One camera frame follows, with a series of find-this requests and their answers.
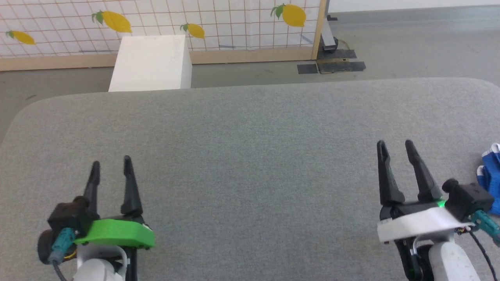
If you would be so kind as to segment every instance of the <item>green led light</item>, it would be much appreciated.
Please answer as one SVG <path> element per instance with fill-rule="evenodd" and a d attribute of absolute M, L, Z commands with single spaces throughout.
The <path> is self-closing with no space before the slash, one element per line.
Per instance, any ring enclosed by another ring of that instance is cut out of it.
<path fill-rule="evenodd" d="M 443 208 L 443 207 L 445 206 L 446 200 L 441 199 L 441 200 L 437 201 L 436 203 L 437 203 L 437 205 L 438 205 L 440 208 Z"/>

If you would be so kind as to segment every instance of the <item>gray fabric surface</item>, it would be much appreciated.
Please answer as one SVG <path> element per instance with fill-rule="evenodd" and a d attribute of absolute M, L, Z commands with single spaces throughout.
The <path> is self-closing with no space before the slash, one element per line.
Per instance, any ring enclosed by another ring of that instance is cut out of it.
<path fill-rule="evenodd" d="M 101 162 L 98 210 L 116 215 L 132 157 L 157 247 L 139 254 L 152 280 L 404 280 L 378 241 L 376 142 L 407 199 L 412 139 L 438 184 L 475 180 L 500 142 L 500 88 L 433 78 L 70 95 L 36 102 L 0 147 L 0 276 L 55 280 L 36 254 L 46 219 L 81 194 Z M 480 233 L 496 268 L 500 251 Z M 483 280 L 468 236 L 457 238 Z M 63 264 L 69 278 L 74 262 Z"/>

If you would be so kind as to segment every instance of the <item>lemon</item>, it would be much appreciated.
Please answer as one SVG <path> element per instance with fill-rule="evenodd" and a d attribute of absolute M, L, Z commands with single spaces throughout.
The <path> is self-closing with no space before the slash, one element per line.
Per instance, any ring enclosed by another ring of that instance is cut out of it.
<path fill-rule="evenodd" d="M 119 13 L 108 10 L 99 10 L 98 12 L 92 14 L 92 22 L 94 22 L 94 17 L 101 25 L 104 20 L 106 25 L 116 32 L 132 33 L 129 20 Z"/>
<path fill-rule="evenodd" d="M 184 31 L 189 31 L 193 37 L 205 39 L 205 30 L 198 24 L 194 23 L 186 23 L 180 26 L 180 29 L 184 29 Z"/>
<path fill-rule="evenodd" d="M 21 43 L 24 43 L 27 45 L 35 45 L 35 40 L 33 40 L 33 38 L 31 36 L 29 36 L 28 34 L 26 34 L 24 32 L 11 30 L 11 31 L 5 32 L 5 34 L 12 39 L 19 40 L 19 42 L 21 42 Z"/>
<path fill-rule="evenodd" d="M 272 8 L 271 16 L 273 13 L 278 17 L 278 19 L 283 14 L 283 21 L 291 27 L 303 28 L 306 23 L 306 12 L 304 12 L 301 7 L 296 5 L 283 4 L 276 6 Z"/>

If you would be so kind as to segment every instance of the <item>white grid panel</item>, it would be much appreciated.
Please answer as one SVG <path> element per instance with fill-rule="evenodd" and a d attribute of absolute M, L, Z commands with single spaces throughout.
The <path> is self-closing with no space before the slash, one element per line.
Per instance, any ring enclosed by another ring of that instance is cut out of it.
<path fill-rule="evenodd" d="M 186 34 L 191 51 L 309 47 L 320 1 L 0 0 L 0 57 L 111 54 L 118 52 L 123 36 L 172 34 Z M 305 13 L 304 27 L 288 25 L 283 14 L 279 19 L 271 15 L 273 7 L 283 3 Z M 92 21 L 92 14 L 99 11 L 104 12 L 102 24 L 96 18 Z M 106 11 L 121 16 L 110 17 Z M 109 22 L 125 27 L 112 29 Z M 127 24 L 131 33 L 123 32 Z M 203 38 L 199 38 L 201 29 Z M 10 31 L 14 38 L 6 34 Z"/>

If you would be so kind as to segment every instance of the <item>white box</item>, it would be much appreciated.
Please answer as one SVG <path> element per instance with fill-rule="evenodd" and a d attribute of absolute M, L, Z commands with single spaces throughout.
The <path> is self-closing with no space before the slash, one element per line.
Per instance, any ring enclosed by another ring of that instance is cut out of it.
<path fill-rule="evenodd" d="M 124 36 L 108 91 L 189 89 L 192 70 L 185 35 Z"/>

